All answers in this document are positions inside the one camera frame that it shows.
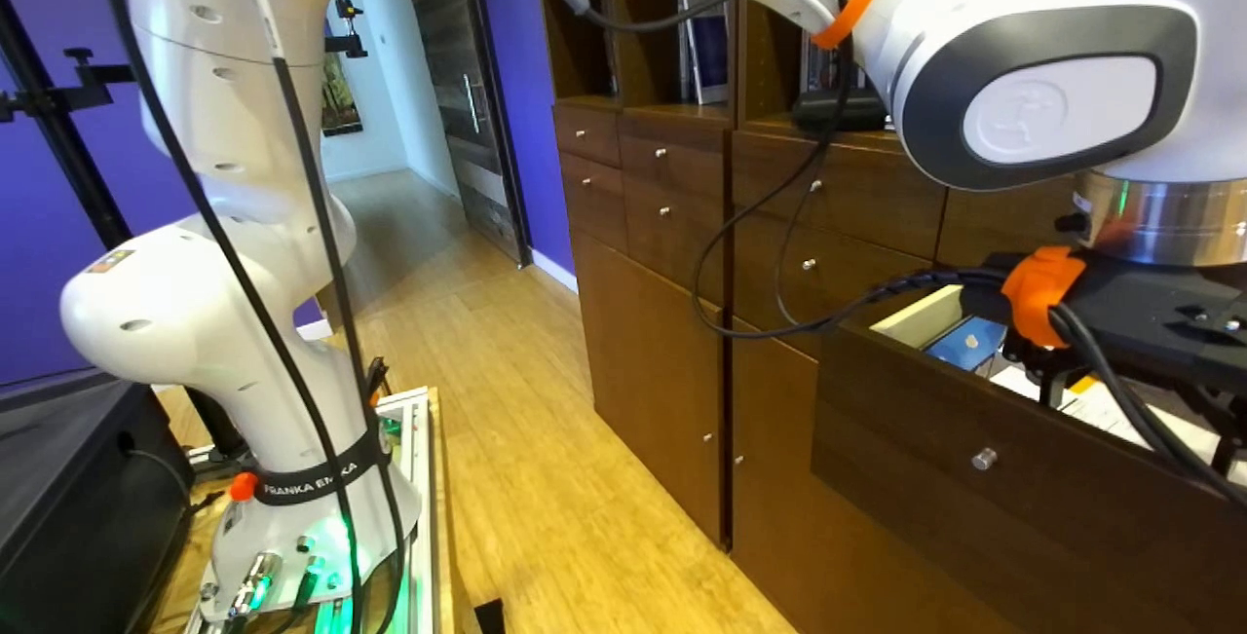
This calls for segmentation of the brown wooden drawer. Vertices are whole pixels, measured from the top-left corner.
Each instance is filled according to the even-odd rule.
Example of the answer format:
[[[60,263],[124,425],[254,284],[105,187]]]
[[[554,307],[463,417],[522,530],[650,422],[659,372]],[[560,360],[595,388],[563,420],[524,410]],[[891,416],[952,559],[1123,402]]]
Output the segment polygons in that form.
[[[736,130],[731,137],[734,203],[748,206],[801,167],[816,144]],[[799,220],[811,227],[897,250],[919,258],[935,256],[946,190],[913,168],[895,139],[873,149],[832,144],[821,168],[762,203],[761,212],[787,218],[799,190],[818,180]]]
[[[619,168],[579,155],[560,152],[560,168],[570,226],[614,250],[627,252],[624,178]]]
[[[552,106],[552,124],[557,150],[619,168],[619,114],[599,107],[556,104]],[[577,139],[576,130],[585,130],[586,136]]]
[[[998,192],[950,190],[935,261],[953,267],[976,266],[994,252],[1029,253],[1042,246],[1072,243],[1054,223],[1075,211],[1075,183],[1077,178],[1067,175]]]
[[[929,270],[930,261],[823,228],[752,215],[734,228],[734,315],[759,329],[811,322],[844,310],[887,280]],[[816,270],[802,262],[816,258]]]
[[[619,122],[619,141],[624,173],[723,201],[727,132],[722,125],[626,114]],[[656,149],[667,149],[666,158],[655,158]]]
[[[663,206],[671,208],[665,218],[658,217]],[[663,278],[692,288],[700,253],[723,222],[722,201],[627,175],[624,208],[628,256]]]
[[[824,336],[813,473],[1028,634],[1247,634],[1247,510],[924,354],[958,315],[946,287]]]

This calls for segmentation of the white papers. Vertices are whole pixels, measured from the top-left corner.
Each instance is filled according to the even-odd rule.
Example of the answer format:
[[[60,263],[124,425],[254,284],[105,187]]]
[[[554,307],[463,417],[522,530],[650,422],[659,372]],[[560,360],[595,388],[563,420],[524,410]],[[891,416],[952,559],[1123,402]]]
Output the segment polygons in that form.
[[[1003,389],[1010,389],[1033,402],[1040,399],[1038,383],[1026,377],[1023,367],[1010,364],[1001,357],[990,359],[979,374],[1001,386]],[[1215,451],[1220,447],[1220,436],[1205,421],[1181,409],[1181,402],[1176,394],[1150,389],[1150,387],[1141,387],[1136,383],[1131,383],[1130,387],[1148,404],[1153,416],[1157,416],[1158,421],[1165,423],[1178,439],[1188,444],[1196,456],[1201,457],[1202,461],[1212,461]],[[1136,446],[1148,444],[1139,434],[1139,431],[1135,431],[1126,421],[1124,411],[1111,397],[1109,387],[1096,379],[1077,381],[1072,389],[1062,391],[1062,397],[1057,402],[1057,412],[1096,429],[1107,431],[1109,434]],[[1228,479],[1247,489],[1247,449],[1240,452],[1237,461],[1230,466]]]

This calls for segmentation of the blue box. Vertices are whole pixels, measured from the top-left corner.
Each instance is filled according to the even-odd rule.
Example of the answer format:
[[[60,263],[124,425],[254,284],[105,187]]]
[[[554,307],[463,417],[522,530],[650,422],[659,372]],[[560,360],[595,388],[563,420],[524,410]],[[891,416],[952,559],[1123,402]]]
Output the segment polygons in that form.
[[[994,319],[964,317],[927,343],[924,354],[966,372],[985,374],[993,367],[1006,332],[1006,326]]]

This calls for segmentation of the black device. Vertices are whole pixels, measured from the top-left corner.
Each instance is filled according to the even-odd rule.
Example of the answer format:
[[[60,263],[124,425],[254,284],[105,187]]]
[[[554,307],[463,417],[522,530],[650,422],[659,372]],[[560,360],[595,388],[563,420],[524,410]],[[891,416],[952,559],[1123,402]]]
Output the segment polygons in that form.
[[[872,89],[850,89],[845,106],[838,105],[837,90],[811,90],[794,102],[791,124],[811,135],[824,132],[832,119],[838,119],[837,131],[878,131],[887,126],[889,114]]]

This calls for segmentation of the brown wooden cabinet door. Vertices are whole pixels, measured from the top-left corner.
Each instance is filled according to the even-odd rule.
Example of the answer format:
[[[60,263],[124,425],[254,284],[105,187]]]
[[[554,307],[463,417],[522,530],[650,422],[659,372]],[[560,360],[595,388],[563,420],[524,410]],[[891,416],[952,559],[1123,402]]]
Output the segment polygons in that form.
[[[732,346],[732,559],[803,634],[1011,634],[1011,627],[811,471],[818,364]]]
[[[700,322],[690,291],[584,232],[574,232],[574,265],[596,412],[726,548],[725,341]]]

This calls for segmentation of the row of books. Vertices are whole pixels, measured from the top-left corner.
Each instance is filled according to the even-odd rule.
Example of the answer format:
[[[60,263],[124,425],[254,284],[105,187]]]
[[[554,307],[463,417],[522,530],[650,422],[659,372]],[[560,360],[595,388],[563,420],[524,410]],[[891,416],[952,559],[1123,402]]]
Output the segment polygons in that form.
[[[729,101],[729,4],[721,2],[678,25],[683,100]]]
[[[819,47],[811,32],[802,32],[802,41],[806,44],[806,52],[802,52],[799,61],[798,94],[838,89],[842,69],[839,50]]]

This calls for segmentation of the glass sliding door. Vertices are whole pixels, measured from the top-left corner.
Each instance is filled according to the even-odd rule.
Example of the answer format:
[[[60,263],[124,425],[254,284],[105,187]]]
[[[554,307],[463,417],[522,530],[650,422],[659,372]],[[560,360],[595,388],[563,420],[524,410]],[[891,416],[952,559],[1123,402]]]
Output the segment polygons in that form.
[[[413,7],[468,225],[524,270],[532,262],[530,231],[510,131],[496,105],[501,95],[481,0],[413,0]],[[473,132],[464,72],[488,92],[490,119],[481,135]]]

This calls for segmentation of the black case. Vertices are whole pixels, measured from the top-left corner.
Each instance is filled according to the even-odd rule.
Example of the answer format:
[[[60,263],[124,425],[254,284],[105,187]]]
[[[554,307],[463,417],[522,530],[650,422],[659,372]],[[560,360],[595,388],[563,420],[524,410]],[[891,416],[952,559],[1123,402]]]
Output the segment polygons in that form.
[[[142,634],[192,484],[147,386],[89,374],[0,392],[0,634]]]

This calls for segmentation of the framed wall picture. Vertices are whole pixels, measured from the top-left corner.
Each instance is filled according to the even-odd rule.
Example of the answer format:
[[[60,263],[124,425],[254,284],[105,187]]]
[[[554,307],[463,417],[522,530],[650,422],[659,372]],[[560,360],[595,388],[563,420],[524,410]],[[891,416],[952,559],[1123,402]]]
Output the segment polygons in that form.
[[[325,137],[360,132],[362,120],[338,54],[325,54],[320,81],[320,134]]]

